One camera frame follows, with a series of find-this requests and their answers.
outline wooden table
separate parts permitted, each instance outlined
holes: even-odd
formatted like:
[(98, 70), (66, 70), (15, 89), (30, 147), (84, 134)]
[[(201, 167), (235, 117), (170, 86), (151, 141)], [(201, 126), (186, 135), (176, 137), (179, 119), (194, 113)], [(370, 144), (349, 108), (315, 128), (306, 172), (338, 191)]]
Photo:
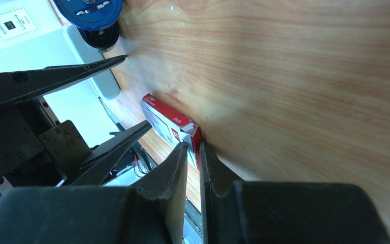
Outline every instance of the wooden table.
[[(153, 93), (244, 179), (356, 184), (390, 231), (390, 0), (128, 0), (119, 23), (104, 56), (129, 55), (109, 102), (125, 126)], [(153, 131), (140, 143), (171, 151)]]

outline red box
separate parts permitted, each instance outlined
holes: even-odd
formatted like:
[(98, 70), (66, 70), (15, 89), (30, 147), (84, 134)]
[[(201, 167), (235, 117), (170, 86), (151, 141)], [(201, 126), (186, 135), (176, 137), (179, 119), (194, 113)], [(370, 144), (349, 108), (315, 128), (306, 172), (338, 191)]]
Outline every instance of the red box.
[(179, 142), (188, 144), (187, 161), (199, 170), (200, 143), (203, 137), (198, 125), (151, 94), (145, 95), (140, 104), (147, 121), (158, 136), (172, 147)]

